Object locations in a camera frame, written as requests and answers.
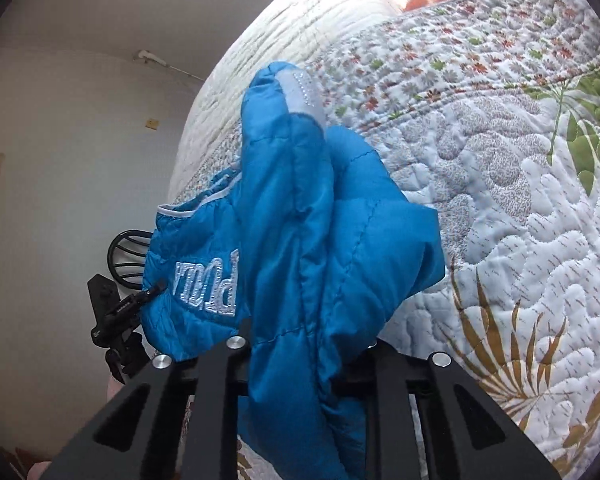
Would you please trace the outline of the blue quilted puffer jacket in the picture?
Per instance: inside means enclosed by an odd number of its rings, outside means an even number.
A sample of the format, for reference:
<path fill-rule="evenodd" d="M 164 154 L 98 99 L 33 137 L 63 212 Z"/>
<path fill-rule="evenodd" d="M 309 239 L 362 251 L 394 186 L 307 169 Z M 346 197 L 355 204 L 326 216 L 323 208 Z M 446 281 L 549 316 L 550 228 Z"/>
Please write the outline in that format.
<path fill-rule="evenodd" d="M 407 200 L 362 136 L 326 124 L 305 70 L 259 70 L 240 114 L 238 162 L 158 209 L 143 284 L 166 290 L 143 331 L 184 361 L 249 321 L 242 438 L 285 479 L 359 479 L 364 408 L 332 381 L 444 277 L 438 215 Z"/>

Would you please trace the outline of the black metal chair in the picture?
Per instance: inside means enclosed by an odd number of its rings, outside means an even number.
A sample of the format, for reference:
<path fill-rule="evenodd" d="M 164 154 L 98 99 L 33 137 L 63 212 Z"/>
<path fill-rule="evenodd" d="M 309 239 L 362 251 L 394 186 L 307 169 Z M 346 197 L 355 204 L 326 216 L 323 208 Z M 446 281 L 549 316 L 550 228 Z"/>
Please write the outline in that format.
<path fill-rule="evenodd" d="M 129 290 L 143 289 L 145 261 L 152 233 L 126 230 L 109 244 L 106 263 L 112 279 Z"/>

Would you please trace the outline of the white floral quilted bedspread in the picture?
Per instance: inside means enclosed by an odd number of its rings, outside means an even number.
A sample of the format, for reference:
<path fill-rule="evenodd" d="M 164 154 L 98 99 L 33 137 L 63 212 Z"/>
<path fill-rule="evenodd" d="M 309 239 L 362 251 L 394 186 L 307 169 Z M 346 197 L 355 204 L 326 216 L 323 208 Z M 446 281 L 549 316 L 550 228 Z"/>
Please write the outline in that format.
<path fill-rule="evenodd" d="M 273 0 L 190 109 L 169 197 L 240 151 L 256 71 L 311 72 L 326 118 L 437 209 L 445 278 L 382 331 L 449 352 L 545 454 L 600 458 L 600 19 L 586 0 Z"/>

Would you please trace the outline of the beige wall switch plate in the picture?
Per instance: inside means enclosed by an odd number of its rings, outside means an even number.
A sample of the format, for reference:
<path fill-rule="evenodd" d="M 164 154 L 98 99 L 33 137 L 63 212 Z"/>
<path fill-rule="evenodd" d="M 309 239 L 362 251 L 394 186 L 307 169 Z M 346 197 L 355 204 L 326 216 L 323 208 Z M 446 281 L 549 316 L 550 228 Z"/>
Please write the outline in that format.
<path fill-rule="evenodd" d="M 157 119 L 149 118 L 145 124 L 145 127 L 147 129 L 156 131 L 159 128 L 159 122 Z"/>

